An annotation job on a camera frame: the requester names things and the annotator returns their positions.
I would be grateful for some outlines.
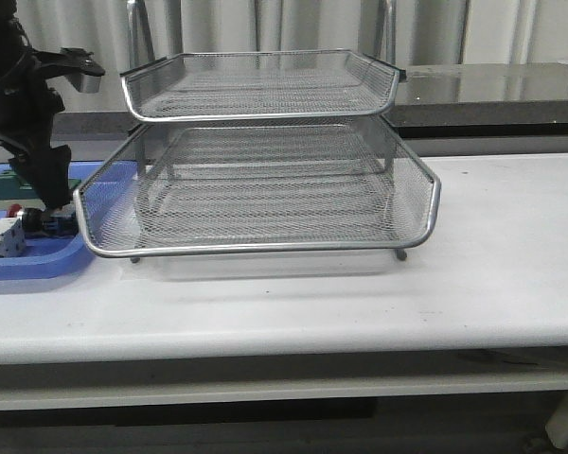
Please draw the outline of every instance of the white block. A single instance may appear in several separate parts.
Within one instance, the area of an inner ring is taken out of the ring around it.
[[[0,258],[17,257],[26,249],[26,239],[18,218],[0,219]]]

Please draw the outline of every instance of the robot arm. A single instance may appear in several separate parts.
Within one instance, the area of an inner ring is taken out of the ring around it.
[[[10,166],[46,208],[57,209],[71,201],[71,150],[50,145],[53,117],[64,106],[46,80],[66,76],[79,91],[90,92],[98,90],[105,71],[82,49],[59,54],[35,50],[14,16],[16,10],[16,0],[0,0],[0,145],[13,155]]]

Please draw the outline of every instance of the wire mesh tray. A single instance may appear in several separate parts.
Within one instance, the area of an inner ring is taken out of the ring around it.
[[[349,50],[180,54],[122,75],[144,122],[378,114],[399,70]]]
[[[439,180],[377,116],[143,126],[76,191],[108,257],[406,248]]]

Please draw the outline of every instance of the white tabletop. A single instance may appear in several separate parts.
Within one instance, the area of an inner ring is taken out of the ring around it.
[[[568,344],[568,154],[426,161],[439,219],[406,262],[96,258],[0,282],[0,363]]]

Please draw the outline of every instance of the white curtain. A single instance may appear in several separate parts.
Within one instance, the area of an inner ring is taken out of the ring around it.
[[[372,54],[377,36],[379,0],[146,0],[146,4],[158,57],[182,51],[334,47]],[[402,67],[555,61],[568,55],[568,0],[398,0],[397,4],[396,64]],[[126,0],[19,0],[18,17],[36,48],[84,47],[94,51],[107,70],[97,95],[77,94],[62,80],[51,82],[62,93],[68,111],[124,109],[118,73],[129,69]]]

